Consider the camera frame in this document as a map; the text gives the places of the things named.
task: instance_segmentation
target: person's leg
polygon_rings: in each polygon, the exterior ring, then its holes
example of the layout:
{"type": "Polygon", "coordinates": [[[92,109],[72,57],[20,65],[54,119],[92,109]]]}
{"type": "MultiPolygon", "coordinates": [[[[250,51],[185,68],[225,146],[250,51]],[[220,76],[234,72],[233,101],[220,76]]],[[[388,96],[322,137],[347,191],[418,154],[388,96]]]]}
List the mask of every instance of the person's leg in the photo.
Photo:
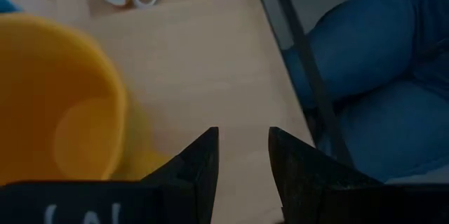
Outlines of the person's leg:
{"type": "MultiPolygon", "coordinates": [[[[406,74],[338,114],[356,168],[381,181],[449,164],[449,0],[414,9],[406,74]]],[[[326,134],[318,148],[332,155],[326,134]]]]}
{"type": "MultiPolygon", "coordinates": [[[[449,102],[414,81],[377,89],[339,119],[354,166],[382,182],[449,164],[449,102]]],[[[333,155],[326,133],[317,148],[333,155]]]]}
{"type": "MultiPolygon", "coordinates": [[[[364,93],[402,74],[413,55],[442,39],[449,0],[349,0],[308,34],[330,97],[364,93]]],[[[283,53],[304,108],[315,107],[294,49],[283,53]]]]}

